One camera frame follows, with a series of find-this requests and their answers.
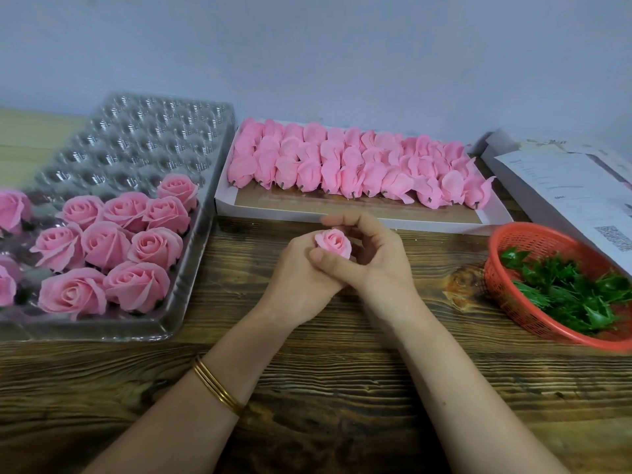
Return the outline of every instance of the qr code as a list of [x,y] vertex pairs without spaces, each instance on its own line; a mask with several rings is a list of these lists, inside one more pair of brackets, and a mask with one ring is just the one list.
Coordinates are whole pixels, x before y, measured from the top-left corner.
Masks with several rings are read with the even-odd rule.
[[632,251],[632,239],[629,239],[616,226],[597,226],[595,229],[619,251]]

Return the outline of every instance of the basket rim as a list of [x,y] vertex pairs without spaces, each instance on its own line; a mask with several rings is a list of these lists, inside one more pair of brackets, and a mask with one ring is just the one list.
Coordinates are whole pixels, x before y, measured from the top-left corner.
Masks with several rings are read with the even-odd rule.
[[509,291],[510,295],[516,298],[520,303],[524,304],[532,315],[542,321],[544,324],[549,326],[551,329],[556,331],[563,336],[572,339],[575,342],[580,344],[584,344],[586,346],[591,346],[593,348],[601,349],[601,350],[610,350],[610,351],[630,351],[632,350],[632,336],[627,339],[622,339],[620,341],[605,341],[603,339],[596,339],[594,337],[590,337],[584,334],[581,334],[573,329],[570,329],[563,324],[558,323],[555,319],[551,318],[547,313],[537,308],[531,301],[529,301],[524,294],[520,292],[520,290],[511,282],[509,275],[505,271],[505,267],[501,263],[501,259],[498,255],[498,246],[500,241],[503,239],[504,235],[509,231],[514,231],[516,228],[525,231],[538,232],[539,234],[544,234],[548,237],[557,238],[560,241],[563,241],[579,250],[587,250],[591,251],[593,254],[598,256],[599,258],[606,261],[608,264],[612,265],[613,268],[617,269],[616,266],[603,254],[598,253],[593,248],[586,246],[584,243],[577,241],[576,239],[567,236],[566,234],[559,232],[558,230],[549,228],[547,226],[542,226],[541,224],[536,223],[525,223],[521,221],[515,221],[513,223],[507,223],[500,227],[498,227],[492,233],[492,236],[489,237],[488,248],[489,248],[489,258],[492,262],[492,265],[498,276],[502,280],[502,284]]

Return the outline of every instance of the gold bracelet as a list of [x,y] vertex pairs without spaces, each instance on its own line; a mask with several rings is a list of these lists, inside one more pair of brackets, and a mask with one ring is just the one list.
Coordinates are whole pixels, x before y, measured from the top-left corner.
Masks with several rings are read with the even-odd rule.
[[208,367],[201,361],[200,355],[195,357],[194,371],[208,390],[211,391],[224,406],[238,416],[243,414],[244,406],[224,389],[224,386],[221,385],[217,378],[209,371]]

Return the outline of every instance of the clear plastic tray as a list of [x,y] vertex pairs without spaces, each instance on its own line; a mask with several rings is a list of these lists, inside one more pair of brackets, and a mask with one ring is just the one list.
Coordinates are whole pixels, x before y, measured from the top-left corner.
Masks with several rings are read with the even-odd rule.
[[[0,239],[0,252],[20,263],[21,284],[30,295],[26,304],[0,311],[0,341],[154,341],[173,335],[182,325],[215,217],[214,193],[234,131],[230,103],[132,93],[108,96],[83,130],[55,151],[50,164],[22,189],[33,204],[35,230]],[[28,250],[41,230],[63,225],[54,215],[64,202],[88,194],[106,201],[125,191],[155,197],[169,172],[189,175],[200,190],[162,306],[142,317],[109,307],[105,315],[75,321],[38,308],[39,286],[52,273],[35,268],[39,255]]]

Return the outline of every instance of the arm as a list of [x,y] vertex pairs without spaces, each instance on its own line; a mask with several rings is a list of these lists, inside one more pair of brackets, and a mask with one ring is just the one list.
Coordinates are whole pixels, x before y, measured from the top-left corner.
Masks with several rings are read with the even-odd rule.
[[[314,234],[290,242],[257,306],[202,358],[243,404],[292,330],[322,311],[343,286],[309,262],[306,253],[316,246]],[[189,371],[84,473],[206,474],[237,421]]]
[[568,470],[503,402],[419,298],[399,236],[366,213],[325,216],[362,241],[358,263],[316,248],[310,257],[341,279],[396,336],[423,405],[455,472],[563,474]]

